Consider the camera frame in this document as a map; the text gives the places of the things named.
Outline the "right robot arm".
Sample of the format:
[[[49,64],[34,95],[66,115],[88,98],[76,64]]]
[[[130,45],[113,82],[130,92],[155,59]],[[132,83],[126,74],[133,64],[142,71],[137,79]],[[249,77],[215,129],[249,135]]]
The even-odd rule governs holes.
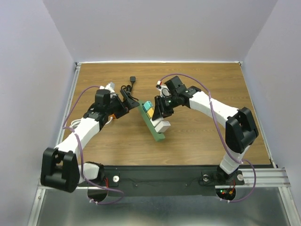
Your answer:
[[[179,78],[180,75],[170,76],[171,79],[166,82],[159,80],[156,84],[160,95],[154,97],[154,114],[151,120],[170,117],[178,106],[185,106],[212,118],[226,151],[218,166],[216,178],[222,184],[228,183],[259,135],[251,110],[228,106],[213,99],[207,88],[186,87]]]

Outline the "white charger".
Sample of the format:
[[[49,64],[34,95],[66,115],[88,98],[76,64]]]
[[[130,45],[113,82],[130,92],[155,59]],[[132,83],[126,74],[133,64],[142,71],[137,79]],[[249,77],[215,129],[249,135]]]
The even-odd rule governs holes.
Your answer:
[[[150,122],[152,123],[153,127],[155,128],[161,121],[163,121],[163,118],[158,118],[156,120],[150,119]]]
[[[161,121],[155,127],[155,131],[157,133],[164,133],[170,126],[171,126],[170,122],[168,122],[168,121]]]

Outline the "teal usb charger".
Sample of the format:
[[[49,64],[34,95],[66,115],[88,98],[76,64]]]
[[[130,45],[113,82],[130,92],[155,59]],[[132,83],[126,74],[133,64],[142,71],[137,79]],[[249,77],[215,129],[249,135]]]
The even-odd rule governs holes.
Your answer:
[[[145,112],[148,112],[151,108],[153,107],[153,104],[151,101],[146,101],[144,104],[143,104],[143,110]]]

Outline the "yellow usb charger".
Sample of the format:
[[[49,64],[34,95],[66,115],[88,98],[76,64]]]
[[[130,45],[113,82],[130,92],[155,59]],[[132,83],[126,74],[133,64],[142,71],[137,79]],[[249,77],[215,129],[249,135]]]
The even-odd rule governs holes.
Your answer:
[[[146,112],[147,116],[149,118],[152,118],[153,117],[153,114],[154,114],[154,108],[150,108],[147,112]]]

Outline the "green power strip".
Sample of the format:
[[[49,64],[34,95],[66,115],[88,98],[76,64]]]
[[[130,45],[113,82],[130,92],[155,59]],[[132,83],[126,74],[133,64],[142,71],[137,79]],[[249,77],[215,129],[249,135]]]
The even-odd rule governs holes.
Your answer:
[[[151,118],[149,118],[149,117],[147,116],[146,112],[143,110],[143,104],[144,104],[145,102],[142,101],[142,100],[139,100],[138,102],[139,102],[139,104],[140,104],[140,105],[138,106],[138,111],[139,111],[139,113],[141,114],[141,116],[142,116],[144,122],[146,123],[146,126],[148,127],[148,129],[149,129],[149,131],[151,132],[151,134],[152,134],[153,138],[155,139],[155,141],[156,141],[156,142],[160,142],[160,141],[164,140],[164,139],[165,139],[165,135],[164,135],[163,133],[157,133],[157,132],[155,131],[155,128],[153,127],[152,123],[150,122],[150,119],[151,119]]]

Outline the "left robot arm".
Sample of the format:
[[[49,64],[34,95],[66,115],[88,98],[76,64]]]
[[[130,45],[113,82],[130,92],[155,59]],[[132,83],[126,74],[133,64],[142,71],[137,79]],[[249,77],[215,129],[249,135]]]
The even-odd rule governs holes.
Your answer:
[[[71,133],[64,141],[44,151],[40,176],[43,186],[71,193],[84,181],[90,181],[95,186],[104,182],[101,164],[78,163],[78,158],[83,157],[83,148],[102,130],[109,116],[114,115],[118,119],[139,106],[126,92],[121,91],[121,94],[122,99],[110,89],[98,89],[94,103],[77,128],[68,128]]]

